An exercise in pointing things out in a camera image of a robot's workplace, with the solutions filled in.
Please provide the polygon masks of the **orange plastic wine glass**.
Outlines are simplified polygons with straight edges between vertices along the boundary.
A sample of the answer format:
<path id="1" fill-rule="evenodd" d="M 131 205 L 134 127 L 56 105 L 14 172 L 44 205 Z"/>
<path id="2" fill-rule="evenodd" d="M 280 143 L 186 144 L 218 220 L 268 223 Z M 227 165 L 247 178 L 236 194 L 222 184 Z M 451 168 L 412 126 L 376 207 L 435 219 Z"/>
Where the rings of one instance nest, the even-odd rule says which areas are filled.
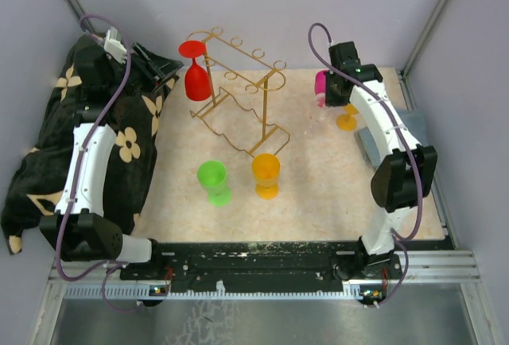
<path id="1" fill-rule="evenodd" d="M 278 178 L 281 164 L 270 153 L 259 154 L 251 163 L 251 171 L 256 182 L 255 191 L 261 199 L 272 200 L 278 194 Z"/>
<path id="2" fill-rule="evenodd" d="M 336 119 L 336 125 L 339 129 L 344 131 L 353 131 L 357 127 L 355 115 L 359 112 L 349 103 L 344 106 L 344 113 L 339 115 Z"/>

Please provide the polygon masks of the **clear wine glass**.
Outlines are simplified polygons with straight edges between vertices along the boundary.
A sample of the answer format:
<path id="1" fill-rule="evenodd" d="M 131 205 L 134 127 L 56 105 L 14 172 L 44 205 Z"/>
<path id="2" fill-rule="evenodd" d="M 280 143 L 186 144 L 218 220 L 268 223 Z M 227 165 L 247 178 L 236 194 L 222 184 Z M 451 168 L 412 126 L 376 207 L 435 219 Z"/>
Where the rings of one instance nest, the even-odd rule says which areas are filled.
<path id="1" fill-rule="evenodd" d="M 325 103 L 325 93 L 315 95 L 315 102 L 317 105 L 315 112 L 316 120 L 322 121 L 327 118 L 329 113 L 329 107 L 327 107 Z"/>

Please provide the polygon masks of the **grey folded cloth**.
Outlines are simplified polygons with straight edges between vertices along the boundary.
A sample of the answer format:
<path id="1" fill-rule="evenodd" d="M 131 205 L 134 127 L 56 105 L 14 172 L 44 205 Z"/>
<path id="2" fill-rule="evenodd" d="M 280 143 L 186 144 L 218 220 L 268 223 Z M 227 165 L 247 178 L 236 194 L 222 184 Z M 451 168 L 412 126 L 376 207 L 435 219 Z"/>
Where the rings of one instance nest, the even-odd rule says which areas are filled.
<path id="1" fill-rule="evenodd" d="M 413 136 L 419 140 L 421 144 L 428 146 L 429 139 L 426 132 L 424 114 L 419 110 L 404 110 L 402 108 L 397 108 L 396 111 Z M 356 133 L 356 136 L 359 146 L 363 147 L 364 159 L 369 161 L 374 169 L 377 169 L 382 160 L 370 130 L 364 127 Z"/>

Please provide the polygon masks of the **orange plastic wine glass front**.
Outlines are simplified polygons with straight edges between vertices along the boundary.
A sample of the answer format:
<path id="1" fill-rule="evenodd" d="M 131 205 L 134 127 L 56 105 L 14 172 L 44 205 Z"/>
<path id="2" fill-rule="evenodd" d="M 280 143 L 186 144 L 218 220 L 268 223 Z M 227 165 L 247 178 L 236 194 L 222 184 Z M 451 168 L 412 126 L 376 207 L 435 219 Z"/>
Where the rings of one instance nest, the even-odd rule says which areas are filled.
<path id="1" fill-rule="evenodd" d="M 272 200 L 278 194 L 278 178 L 281 164 L 270 153 L 259 154 L 251 163 L 251 171 L 256 182 L 255 191 L 261 199 Z"/>

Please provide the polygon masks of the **orange plastic wine glass back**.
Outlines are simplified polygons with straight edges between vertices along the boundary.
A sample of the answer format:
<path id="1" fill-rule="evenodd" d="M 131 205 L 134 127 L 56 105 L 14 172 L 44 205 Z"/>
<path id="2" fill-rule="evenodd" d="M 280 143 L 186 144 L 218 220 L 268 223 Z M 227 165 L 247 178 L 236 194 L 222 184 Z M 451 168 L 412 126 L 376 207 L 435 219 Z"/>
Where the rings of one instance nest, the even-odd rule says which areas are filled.
<path id="1" fill-rule="evenodd" d="M 339 115 L 336 119 L 336 125 L 339 129 L 344 131 L 353 131 L 357 127 L 355 115 L 359 112 L 349 103 L 344 106 L 344 113 Z"/>

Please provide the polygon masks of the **red plastic wine glass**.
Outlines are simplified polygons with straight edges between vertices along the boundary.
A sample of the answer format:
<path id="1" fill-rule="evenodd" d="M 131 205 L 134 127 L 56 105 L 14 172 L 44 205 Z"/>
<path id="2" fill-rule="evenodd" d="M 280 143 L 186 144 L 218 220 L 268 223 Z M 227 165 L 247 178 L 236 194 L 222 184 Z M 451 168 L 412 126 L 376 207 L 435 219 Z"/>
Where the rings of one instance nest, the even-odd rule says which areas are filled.
<path id="1" fill-rule="evenodd" d="M 187 97 L 195 102 L 202 102 L 212 96 L 208 73 L 197 63 L 197 59 L 204 56 L 205 51 L 206 46 L 202 41 L 185 41 L 179 47 L 179 53 L 192 60 L 185 74 L 185 92 Z"/>

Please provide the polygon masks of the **black floral blanket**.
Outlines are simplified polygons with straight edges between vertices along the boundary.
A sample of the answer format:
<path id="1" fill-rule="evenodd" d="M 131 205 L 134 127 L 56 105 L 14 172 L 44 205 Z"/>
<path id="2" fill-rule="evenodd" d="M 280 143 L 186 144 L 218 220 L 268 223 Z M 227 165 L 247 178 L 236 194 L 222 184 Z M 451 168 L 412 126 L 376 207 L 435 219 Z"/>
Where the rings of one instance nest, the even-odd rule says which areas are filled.
<path id="1" fill-rule="evenodd" d="M 21 236 L 51 215 L 62 196 L 73 147 L 76 92 L 82 80 L 76 54 L 95 45 L 83 35 L 69 51 L 60 77 L 46 106 L 34 147 L 14 174 L 1 213 L 2 233 L 10 254 L 21 252 Z M 103 192 L 104 215 L 126 235 L 140 216 L 157 159 L 155 139 L 170 84 L 154 85 L 133 56 L 126 87 L 110 109 L 108 118 L 116 134 L 108 161 Z"/>

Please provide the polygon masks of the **green plastic wine glass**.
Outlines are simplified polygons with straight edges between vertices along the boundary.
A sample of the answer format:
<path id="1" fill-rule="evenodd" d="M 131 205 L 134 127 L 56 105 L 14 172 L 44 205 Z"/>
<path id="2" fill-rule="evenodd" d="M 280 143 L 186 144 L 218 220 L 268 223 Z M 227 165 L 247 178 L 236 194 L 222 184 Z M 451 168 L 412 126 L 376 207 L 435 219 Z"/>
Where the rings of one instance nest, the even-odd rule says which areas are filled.
<path id="1" fill-rule="evenodd" d="M 211 205 L 223 207 L 230 202 L 231 190 L 228 186 L 227 168 L 222 162 L 204 162 L 198 168 L 197 179 L 208 194 L 208 201 Z"/>

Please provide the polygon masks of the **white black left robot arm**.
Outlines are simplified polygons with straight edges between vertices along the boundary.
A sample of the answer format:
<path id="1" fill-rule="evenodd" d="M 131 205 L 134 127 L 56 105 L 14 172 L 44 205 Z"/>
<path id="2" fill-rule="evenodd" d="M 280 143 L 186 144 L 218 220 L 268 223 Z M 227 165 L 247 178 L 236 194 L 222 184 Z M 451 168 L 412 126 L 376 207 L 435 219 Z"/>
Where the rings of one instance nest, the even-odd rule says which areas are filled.
<path id="1" fill-rule="evenodd" d="M 138 271 L 150 279 L 164 273 L 165 259 L 157 254 L 154 240 L 126 235 L 103 215 L 104 182 L 116 139 L 110 111 L 130 84 L 132 68 L 140 72 L 134 86 L 148 81 L 158 91 L 182 66 L 179 60 L 156 55 L 138 43 L 113 41 L 77 52 L 75 68 L 82 86 L 76 96 L 72 159 L 56 210 L 40 223 L 41 233 L 54 246 L 57 263 L 137 263 Z"/>

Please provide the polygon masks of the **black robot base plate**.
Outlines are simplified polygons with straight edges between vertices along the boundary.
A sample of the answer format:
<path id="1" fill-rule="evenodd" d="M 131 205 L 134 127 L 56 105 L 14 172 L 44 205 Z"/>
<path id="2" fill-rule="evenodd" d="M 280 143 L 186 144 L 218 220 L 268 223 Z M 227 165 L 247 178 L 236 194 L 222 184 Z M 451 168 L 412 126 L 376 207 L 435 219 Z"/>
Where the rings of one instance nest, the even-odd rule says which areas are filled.
<path id="1" fill-rule="evenodd" d="M 375 276 L 338 277 L 336 267 L 352 257 L 357 242 L 160 243 L 148 264 L 127 266 L 123 281 L 161 281 L 166 292 L 212 291 L 221 281 L 233 293 L 339 292 L 349 281 L 364 286 L 362 300 L 383 300 L 390 282 L 402 276 L 394 252 Z"/>

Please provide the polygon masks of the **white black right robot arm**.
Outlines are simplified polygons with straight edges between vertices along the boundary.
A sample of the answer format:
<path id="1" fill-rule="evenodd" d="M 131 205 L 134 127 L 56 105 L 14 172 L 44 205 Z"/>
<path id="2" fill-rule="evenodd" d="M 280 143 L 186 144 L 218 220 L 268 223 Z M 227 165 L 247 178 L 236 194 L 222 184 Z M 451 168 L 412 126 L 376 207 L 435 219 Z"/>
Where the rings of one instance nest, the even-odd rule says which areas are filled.
<path id="1" fill-rule="evenodd" d="M 338 277 L 376 276 L 391 260 L 396 233 L 413 211 L 422 212 L 437 165 L 437 151 L 423 145 L 406 127 L 373 64 L 362 64 L 353 42 L 328 48 L 331 67 L 325 75 L 325 103 L 352 105 L 362 116 L 380 163 L 371 178 L 376 207 L 354 254 L 336 267 Z"/>

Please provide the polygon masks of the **pink plastic wine glass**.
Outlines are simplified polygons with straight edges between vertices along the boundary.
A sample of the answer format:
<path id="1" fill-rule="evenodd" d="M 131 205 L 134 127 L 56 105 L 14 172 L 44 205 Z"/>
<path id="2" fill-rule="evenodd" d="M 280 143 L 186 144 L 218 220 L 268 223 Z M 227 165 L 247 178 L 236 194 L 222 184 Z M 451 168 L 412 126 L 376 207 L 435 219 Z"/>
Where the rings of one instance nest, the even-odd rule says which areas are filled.
<path id="1" fill-rule="evenodd" d="M 322 95 L 326 92 L 326 74 L 327 71 L 319 71 L 315 75 L 314 93 L 315 95 Z"/>

